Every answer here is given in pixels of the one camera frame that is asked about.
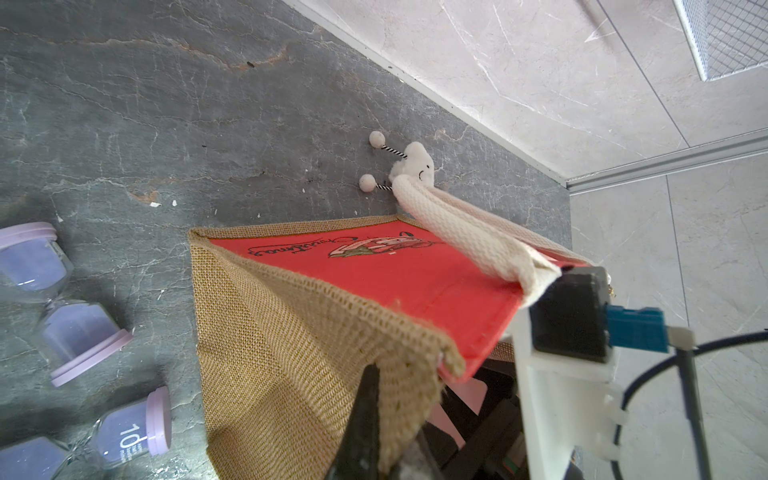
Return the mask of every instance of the white wall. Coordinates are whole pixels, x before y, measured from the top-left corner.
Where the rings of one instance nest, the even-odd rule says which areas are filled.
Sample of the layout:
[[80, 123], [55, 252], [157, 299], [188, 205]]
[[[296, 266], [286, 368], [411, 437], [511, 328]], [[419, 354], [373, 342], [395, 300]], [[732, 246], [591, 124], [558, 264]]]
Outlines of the white wall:
[[768, 69], [699, 81], [671, 0], [604, 0], [640, 67], [595, 0], [285, 2], [562, 177], [768, 127]]
[[564, 177], [684, 145], [592, 0], [298, 1]]
[[[574, 251], [605, 266], [613, 303], [658, 306], [699, 343], [768, 327], [768, 154], [571, 197]], [[668, 355], [618, 349], [626, 387]], [[768, 478], [768, 344], [701, 356], [697, 377], [714, 478]], [[674, 369], [629, 405], [626, 480], [696, 480], [690, 426]], [[611, 480], [584, 455], [584, 478]]]

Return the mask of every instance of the printed label on jar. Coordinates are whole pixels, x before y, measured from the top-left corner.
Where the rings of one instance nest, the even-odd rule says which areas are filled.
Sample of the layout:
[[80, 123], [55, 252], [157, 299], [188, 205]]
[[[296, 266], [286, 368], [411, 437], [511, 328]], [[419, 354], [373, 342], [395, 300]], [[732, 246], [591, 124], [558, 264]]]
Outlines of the printed label on jar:
[[146, 440], [147, 437], [139, 436], [139, 433], [132, 433], [132, 432], [139, 432], [140, 430], [141, 430], [141, 427], [134, 423], [132, 429], [128, 429], [128, 430], [125, 430], [124, 432], [120, 432], [120, 435], [122, 436], [122, 439], [120, 440], [121, 463], [129, 462], [130, 460], [133, 460], [134, 456], [137, 453], [141, 453], [142, 451], [144, 451], [144, 449], [141, 448], [141, 443], [144, 440]]

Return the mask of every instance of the burlap bag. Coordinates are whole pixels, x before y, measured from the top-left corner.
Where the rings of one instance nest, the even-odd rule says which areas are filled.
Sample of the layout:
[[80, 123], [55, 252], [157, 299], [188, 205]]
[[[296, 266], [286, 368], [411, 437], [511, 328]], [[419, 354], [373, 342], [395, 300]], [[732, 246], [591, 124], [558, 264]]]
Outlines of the burlap bag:
[[464, 360], [444, 333], [329, 283], [240, 257], [210, 238], [364, 227], [404, 217], [199, 228], [189, 233], [208, 455], [223, 480], [322, 478], [363, 368], [381, 370], [379, 470], [413, 440]]
[[[479, 272], [505, 286], [519, 284], [519, 306], [533, 304], [560, 276], [553, 261], [589, 264], [414, 177], [397, 177], [392, 191], [420, 224], [391, 216], [190, 232], [208, 455], [223, 480], [322, 478], [344, 433], [362, 370], [372, 362], [381, 371], [378, 466], [387, 472], [440, 398], [438, 365], [443, 376], [459, 379], [465, 360], [450, 337], [396, 311], [396, 305], [384, 308], [322, 280], [241, 257], [209, 239], [322, 233], [401, 220], [425, 227]], [[490, 328], [470, 316], [460, 325], [475, 325], [485, 355], [512, 359], [508, 344], [491, 352], [499, 325]], [[461, 345], [466, 340], [455, 338]], [[485, 357], [474, 350], [467, 364], [477, 368]]]

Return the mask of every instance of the white rope handle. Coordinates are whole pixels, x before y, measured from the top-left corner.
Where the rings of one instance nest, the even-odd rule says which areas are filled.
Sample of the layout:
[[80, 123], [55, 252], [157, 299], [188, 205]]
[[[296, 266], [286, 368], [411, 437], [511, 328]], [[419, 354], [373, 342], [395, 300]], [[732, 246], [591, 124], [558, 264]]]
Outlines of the white rope handle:
[[530, 243], [516, 238], [517, 235], [527, 232], [524, 236], [531, 242], [542, 243], [542, 249], [548, 254], [567, 252], [572, 256], [569, 258], [578, 257], [579, 263], [590, 263], [530, 230], [483, 212], [446, 192], [427, 188], [409, 175], [398, 176], [392, 182], [392, 191], [409, 214], [466, 255], [483, 273], [519, 282], [523, 289], [523, 307], [538, 300], [561, 272]]

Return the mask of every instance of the gray marble countertop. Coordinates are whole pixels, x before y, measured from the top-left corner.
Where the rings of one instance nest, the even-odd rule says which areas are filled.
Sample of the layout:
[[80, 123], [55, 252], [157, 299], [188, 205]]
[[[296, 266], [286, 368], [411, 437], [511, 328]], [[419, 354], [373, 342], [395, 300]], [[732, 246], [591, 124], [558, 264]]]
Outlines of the gray marble countertop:
[[216, 478], [187, 229], [394, 212], [356, 185], [395, 160], [371, 130], [421, 141], [439, 187], [570, 246], [565, 190], [282, 2], [9, 0], [0, 58], [0, 227], [53, 223], [64, 296], [135, 335], [56, 389], [30, 340], [42, 306], [0, 305], [0, 445], [73, 442], [168, 385], [171, 451], [111, 477]]

